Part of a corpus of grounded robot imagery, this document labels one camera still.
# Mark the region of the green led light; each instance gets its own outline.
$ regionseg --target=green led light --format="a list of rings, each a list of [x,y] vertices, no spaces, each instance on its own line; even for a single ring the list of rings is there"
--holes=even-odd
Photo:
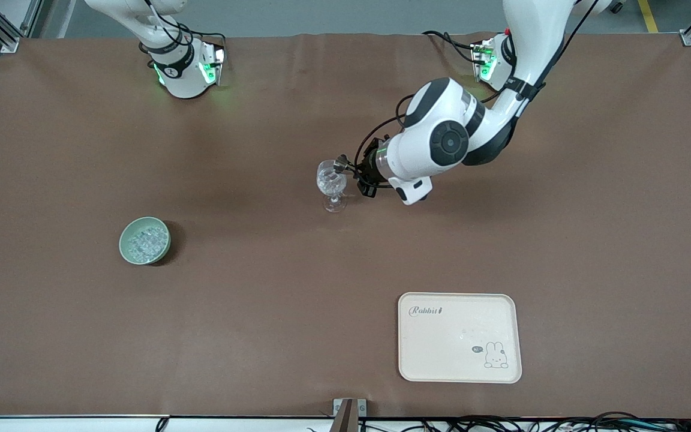
[[[202,63],[199,64],[200,70],[202,71],[202,74],[204,76],[204,81],[208,84],[212,84],[215,82],[215,69],[210,66],[210,65],[203,65]]]
[[[156,71],[156,75],[159,77],[159,84],[166,85],[166,84],[164,84],[164,78],[161,76],[161,72],[159,72],[159,68],[155,64],[154,64],[154,71]]]

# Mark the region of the green bowl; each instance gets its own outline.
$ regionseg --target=green bowl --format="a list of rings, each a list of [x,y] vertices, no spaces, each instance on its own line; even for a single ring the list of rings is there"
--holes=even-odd
[[[119,238],[121,257],[134,265],[148,265],[161,260],[170,250],[172,238],[167,225],[151,216],[127,225]]]

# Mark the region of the black cable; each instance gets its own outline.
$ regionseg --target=black cable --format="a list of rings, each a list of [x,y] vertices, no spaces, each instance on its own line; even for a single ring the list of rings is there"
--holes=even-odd
[[[450,36],[449,33],[447,33],[447,32],[439,33],[436,30],[428,30],[427,32],[423,32],[423,35],[439,36],[439,38],[444,39],[444,41],[446,41],[447,43],[453,44],[454,46],[464,47],[465,49],[471,49],[471,44],[464,44],[464,43],[455,41],[455,39],[453,39],[452,36]]]
[[[406,95],[404,98],[401,98],[401,101],[399,101],[398,104],[396,104],[396,122],[401,125],[401,128],[404,128],[404,121],[402,121],[401,118],[399,118],[398,109],[401,107],[401,104],[404,103],[404,101],[406,101],[407,99],[411,99],[414,95],[415,93],[412,93],[411,95]]]
[[[165,19],[165,17],[163,17],[163,16],[159,16],[159,19],[161,19],[162,22],[165,22],[165,23],[167,23],[167,24],[169,24],[169,25],[172,25],[173,27],[180,28],[180,30],[183,31],[183,32],[189,33],[189,35],[191,36],[191,38],[194,38],[194,35],[200,35],[200,36],[220,36],[220,39],[221,39],[222,44],[223,44],[222,47],[226,47],[226,36],[223,35],[223,33],[218,33],[218,32],[214,32],[214,33],[194,32],[194,31],[191,30],[187,25],[182,24],[182,23],[180,23],[180,22],[169,22],[169,21],[167,21],[167,19]]]
[[[501,94],[502,92],[503,92],[503,90],[502,90],[502,88],[501,88],[500,90],[498,90],[498,91],[496,91],[495,93],[493,93],[493,95],[488,96],[487,98],[484,98],[484,99],[480,100],[480,102],[482,102],[482,104],[486,104],[487,102],[491,101],[492,99],[497,98],[497,96],[500,96],[500,94]]]
[[[170,418],[168,416],[163,416],[162,418],[159,419],[156,423],[156,429],[155,432],[162,432],[162,430],[167,427],[167,424],[170,423]]]
[[[468,49],[471,50],[471,44],[462,44],[461,42],[455,41],[455,39],[452,38],[452,36],[449,35],[449,33],[444,32],[444,33],[439,33],[436,32],[436,30],[428,30],[427,32],[423,32],[423,35],[426,36],[439,36],[441,40],[449,43],[456,52],[460,55],[460,57],[463,57],[466,61],[474,63],[475,65],[483,65],[484,62],[481,60],[474,60],[473,58],[469,57],[468,55],[464,54],[462,51],[460,51],[460,48],[463,47],[463,49]]]
[[[466,432],[467,429],[463,429],[463,427],[458,423],[457,421],[447,421],[447,424],[449,424],[449,428],[447,429],[447,432],[452,432],[452,430],[457,430],[457,432]]]
[[[564,44],[564,47],[561,49],[561,52],[560,52],[560,54],[559,54],[559,57],[556,59],[556,61],[559,61],[559,58],[561,58],[562,55],[564,55],[564,52],[567,51],[567,47],[570,46],[570,42],[572,41],[572,38],[574,38],[574,37],[575,37],[575,34],[578,33],[579,28],[581,27],[581,25],[583,25],[583,23],[585,22],[586,18],[590,15],[590,12],[593,11],[593,8],[596,7],[596,3],[598,3],[598,2],[599,2],[599,0],[593,0],[593,5],[591,5],[590,8],[588,8],[588,10],[586,11],[586,13],[585,13],[584,16],[583,16],[583,19],[581,19],[581,21],[578,22],[578,25],[577,25],[577,26],[575,27],[575,29],[572,31],[572,34],[570,35],[570,38],[567,39],[567,43]]]
[[[430,432],[441,432],[438,427],[428,423],[428,421],[421,420],[420,423],[425,427],[425,429],[430,430]]]
[[[366,184],[367,186],[370,186],[370,187],[373,187],[376,189],[389,189],[389,188],[391,188],[391,186],[388,186],[387,184],[372,184],[372,183],[368,182],[367,180],[364,180],[361,173],[359,173],[359,170],[357,170],[356,167],[351,166],[351,165],[346,167],[345,170],[347,170],[348,172],[353,172],[353,174],[356,175],[357,180],[359,180],[361,183]]]
[[[461,418],[457,419],[458,423],[465,423],[466,429],[465,430],[471,430],[473,427],[485,427],[489,430],[493,430],[494,432],[513,432],[507,429],[502,423],[508,423],[512,424],[515,426],[516,431],[515,432],[523,432],[521,430],[521,427],[519,427],[518,424],[513,422],[509,418],[500,418],[499,416],[480,416],[480,415],[471,415],[471,416],[462,416]]]
[[[166,19],[164,19],[164,17],[161,16],[159,11],[157,11],[156,8],[154,8],[154,5],[151,5],[151,0],[143,0],[143,2],[146,2],[146,5],[148,5],[148,8],[150,8],[151,11],[153,11],[154,14],[156,14],[156,17],[158,17],[162,22],[165,22],[165,23],[172,25],[173,27],[177,28],[178,29],[178,36],[180,36],[180,32],[183,32],[183,28],[181,28],[180,25],[174,25],[171,22],[168,22]],[[175,38],[173,38],[172,35],[170,35],[170,31],[167,30],[167,27],[165,27],[164,25],[162,25],[162,30],[164,30],[164,33],[166,33],[168,38],[170,38],[170,41],[173,41],[173,43],[178,44],[178,46],[189,46],[190,45],[190,42],[184,43],[184,42],[178,41]]]
[[[588,418],[566,418],[562,421],[557,421],[554,424],[551,424],[548,428],[545,430],[540,430],[540,425],[537,425],[537,432],[555,432],[559,427],[561,427],[564,424],[578,424],[583,421],[588,421]]]
[[[356,156],[355,156],[354,159],[353,159],[353,164],[354,164],[354,165],[358,165],[358,164],[359,164],[359,155],[362,153],[362,148],[364,147],[364,144],[366,144],[367,141],[370,139],[370,137],[372,137],[372,135],[375,134],[375,132],[377,132],[378,130],[380,130],[383,126],[385,126],[385,125],[391,123],[392,121],[398,120],[398,118],[405,118],[405,117],[406,117],[406,115],[403,115],[403,114],[402,114],[402,115],[398,115],[398,116],[396,116],[396,117],[391,117],[391,118],[389,118],[388,120],[383,121],[380,125],[375,126],[375,128],[372,129],[372,131],[370,131],[370,132],[367,134],[367,136],[364,138],[364,140],[362,141],[362,144],[359,145],[359,148],[357,148],[357,150],[356,150]]]
[[[378,432],[388,432],[387,430],[381,429],[381,428],[379,428],[379,427],[377,427],[377,426],[370,426],[370,425],[367,424],[366,421],[362,421],[362,423],[360,423],[359,425],[362,427],[362,429],[366,427],[367,429],[377,430]]]

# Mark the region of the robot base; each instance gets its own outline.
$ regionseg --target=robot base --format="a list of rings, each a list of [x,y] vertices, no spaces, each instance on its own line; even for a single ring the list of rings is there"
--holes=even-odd
[[[159,82],[167,88],[170,95],[181,99],[195,98],[211,85],[220,84],[220,74],[225,61],[225,49],[194,38],[194,59],[186,67],[181,77],[173,79],[157,69]]]

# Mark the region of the gray floor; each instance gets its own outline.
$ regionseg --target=gray floor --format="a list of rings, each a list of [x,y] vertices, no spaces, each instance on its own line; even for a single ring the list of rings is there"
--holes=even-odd
[[[661,32],[675,32],[691,21],[691,0],[649,0]],[[574,28],[579,17],[567,26]],[[418,34],[440,30],[453,34],[505,27],[501,0],[191,0],[178,21],[228,37],[289,36],[300,33]],[[637,0],[619,14],[603,12],[588,19],[581,32],[646,32]],[[84,0],[54,0],[42,37],[131,38],[125,28],[87,6]]]

